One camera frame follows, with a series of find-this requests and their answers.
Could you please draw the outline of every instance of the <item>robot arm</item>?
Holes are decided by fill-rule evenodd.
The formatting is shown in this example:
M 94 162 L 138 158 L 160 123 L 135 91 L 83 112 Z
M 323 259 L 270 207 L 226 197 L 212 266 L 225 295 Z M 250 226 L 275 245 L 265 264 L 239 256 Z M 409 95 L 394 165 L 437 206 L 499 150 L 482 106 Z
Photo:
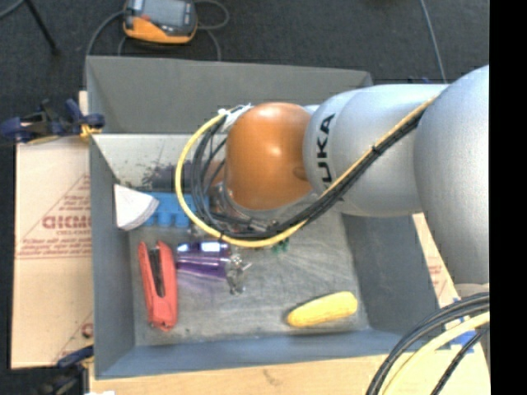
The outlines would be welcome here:
M 313 108 L 257 105 L 226 135 L 223 180 L 215 190 L 217 208 L 229 221 L 198 214 L 207 214 L 216 236 L 261 247 L 270 235 L 288 236 L 309 224 L 337 200 L 343 213 L 355 216 L 423 211 L 454 281 L 487 283 L 488 78 L 483 67 L 449 86 L 371 86 Z M 414 110 L 418 117 L 409 117 Z M 203 165 L 199 154 L 211 135 L 203 134 L 194 165 Z M 385 136 L 393 144 L 380 153 L 375 145 Z M 338 191 L 365 153 L 375 162 Z M 193 188 L 203 176 L 193 174 Z M 284 212 L 290 216 L 282 221 L 285 233 L 276 225 Z

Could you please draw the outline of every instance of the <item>purple object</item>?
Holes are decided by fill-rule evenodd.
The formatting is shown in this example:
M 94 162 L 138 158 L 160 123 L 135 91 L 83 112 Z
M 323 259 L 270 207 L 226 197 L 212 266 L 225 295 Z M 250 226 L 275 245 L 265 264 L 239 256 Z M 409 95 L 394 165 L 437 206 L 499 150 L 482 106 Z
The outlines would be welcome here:
M 194 241 L 178 244 L 175 265 L 179 272 L 201 277 L 226 278 L 231 247 L 218 241 Z

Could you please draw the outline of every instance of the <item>yellow cable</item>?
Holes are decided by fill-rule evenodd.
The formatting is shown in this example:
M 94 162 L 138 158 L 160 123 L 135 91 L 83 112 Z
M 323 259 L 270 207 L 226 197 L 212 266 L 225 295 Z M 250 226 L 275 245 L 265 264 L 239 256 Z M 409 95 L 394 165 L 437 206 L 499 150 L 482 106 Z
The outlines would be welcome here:
M 382 395 L 393 394 L 395 388 L 401 382 L 404 375 L 418 361 L 422 360 L 423 357 L 428 356 L 430 353 L 444 346 L 446 343 L 452 341 L 453 339 L 457 338 L 459 335 L 462 335 L 463 333 L 471 329 L 475 329 L 479 326 L 482 326 L 488 322 L 490 322 L 490 312 L 486 312 L 478 316 L 474 316 L 473 318 L 470 318 L 466 320 L 465 322 L 462 322 L 459 325 L 456 325 L 453 328 L 448 329 L 447 331 L 443 332 L 438 337 L 432 339 L 427 344 L 419 348 L 419 350 L 414 352 L 412 356 L 410 356 L 406 361 L 404 361 L 400 365 L 399 368 L 397 368 L 394 371 L 394 373 L 392 374 L 392 377 L 386 380 L 385 384 L 383 385 L 385 389 L 381 389 L 380 394 Z
M 175 194 L 178 198 L 178 201 L 183 208 L 185 214 L 190 218 L 190 220 L 199 226 L 202 230 L 209 233 L 213 237 L 216 237 L 217 239 L 221 239 L 223 241 L 226 241 L 227 243 L 234 244 L 240 247 L 247 247 L 247 248 L 261 248 L 264 246 L 273 245 L 276 243 L 279 243 L 280 241 L 286 239 L 293 233 L 295 233 L 297 230 L 299 230 L 304 224 L 305 221 L 302 221 L 301 223 L 288 228 L 287 230 L 283 231 L 280 234 L 275 235 L 274 237 L 268 238 L 268 239 L 262 239 L 262 240 L 255 240 L 255 241 L 246 241 L 242 239 L 234 239 L 232 237 L 229 237 L 227 235 L 223 235 L 220 231 L 212 228 L 211 226 L 205 224 L 203 221 L 201 221 L 194 213 L 190 210 L 189 206 L 184 200 L 183 197 L 183 189 L 181 188 L 181 173 L 183 170 L 183 164 L 187 158 L 187 155 L 190 152 L 190 148 L 193 146 L 193 144 L 207 131 L 209 128 L 211 128 L 214 124 L 218 123 L 226 114 L 219 114 L 218 116 L 212 118 L 208 122 L 206 122 L 201 128 L 198 129 L 198 131 L 189 139 L 189 141 L 184 146 L 180 158 L 178 159 L 178 163 L 175 167 Z
M 400 122 L 398 122 L 389 132 L 387 132 L 381 139 L 379 139 L 375 146 L 379 146 L 382 143 L 384 143 L 386 140 L 388 140 L 395 132 L 399 130 L 399 128 L 404 125 L 405 123 L 411 121 L 414 117 L 418 116 L 424 109 L 430 105 L 434 98 L 430 98 L 428 101 L 425 101 L 423 104 L 419 105 L 416 109 L 411 111 L 409 114 L 407 114 Z M 181 151 L 180 158 L 178 159 L 177 165 L 175 167 L 175 194 L 178 198 L 178 201 L 183 208 L 185 214 L 189 217 L 189 219 L 197 225 L 199 228 L 204 230 L 206 233 L 210 234 L 211 236 L 221 239 L 223 241 L 226 241 L 227 243 L 234 244 L 240 247 L 246 247 L 246 248 L 262 248 L 265 246 L 274 245 L 276 243 L 280 243 L 287 237 L 293 235 L 296 233 L 301 227 L 304 226 L 304 224 L 307 222 L 307 220 L 303 220 L 302 222 L 299 222 L 298 224 L 284 230 L 282 233 L 279 233 L 273 237 L 267 238 L 267 239 L 261 239 L 261 240 L 242 240 L 242 239 L 234 239 L 232 237 L 229 237 L 227 235 L 223 235 L 220 231 L 216 230 L 215 228 L 212 228 L 211 226 L 205 224 L 203 221 L 201 221 L 194 213 L 190 210 L 189 206 L 187 205 L 186 201 L 183 197 L 183 189 L 181 188 L 181 174 L 183 171 L 183 164 L 185 163 L 187 159 L 187 155 L 190 152 L 190 149 L 194 145 L 194 143 L 214 124 L 218 123 L 225 117 L 227 113 L 221 113 L 217 115 L 214 118 L 211 118 L 208 120 L 201 128 L 196 131 L 194 135 L 192 135 L 189 139 L 189 141 L 184 146 L 183 150 Z M 357 161 L 355 161 L 351 167 L 349 167 L 343 174 L 341 174 L 332 184 L 329 186 L 320 196 L 319 199 L 323 198 L 328 192 L 330 192 L 333 188 L 338 186 L 345 178 L 346 176 L 351 173 L 357 165 L 362 162 L 367 156 L 369 156 L 373 152 L 373 149 L 369 149 L 366 151 Z

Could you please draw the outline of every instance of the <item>metal stand leg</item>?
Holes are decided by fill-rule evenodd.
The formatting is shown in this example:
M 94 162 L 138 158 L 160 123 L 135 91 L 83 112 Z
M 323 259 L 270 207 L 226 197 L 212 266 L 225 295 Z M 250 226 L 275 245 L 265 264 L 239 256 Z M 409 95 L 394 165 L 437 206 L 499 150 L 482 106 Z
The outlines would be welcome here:
M 51 47 L 51 53 L 54 55 L 57 55 L 60 53 L 57 45 L 55 44 L 54 39 L 52 38 L 51 34 L 48 32 L 48 29 L 46 28 L 44 22 L 42 22 L 42 18 L 40 17 L 40 14 L 37 12 L 35 5 L 31 0 L 25 0 L 27 3 L 28 8 L 31 10 L 31 14 L 36 20 L 36 23 L 39 25 L 40 30 L 44 34 L 44 37 L 49 43 L 49 46 Z

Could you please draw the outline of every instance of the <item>handheld device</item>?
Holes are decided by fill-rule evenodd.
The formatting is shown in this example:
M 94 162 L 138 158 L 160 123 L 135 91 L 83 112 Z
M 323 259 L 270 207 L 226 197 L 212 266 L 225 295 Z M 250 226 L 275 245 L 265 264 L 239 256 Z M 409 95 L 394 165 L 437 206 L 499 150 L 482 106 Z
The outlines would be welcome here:
M 158 44 L 184 44 L 198 29 L 192 0 L 126 0 L 124 33 Z

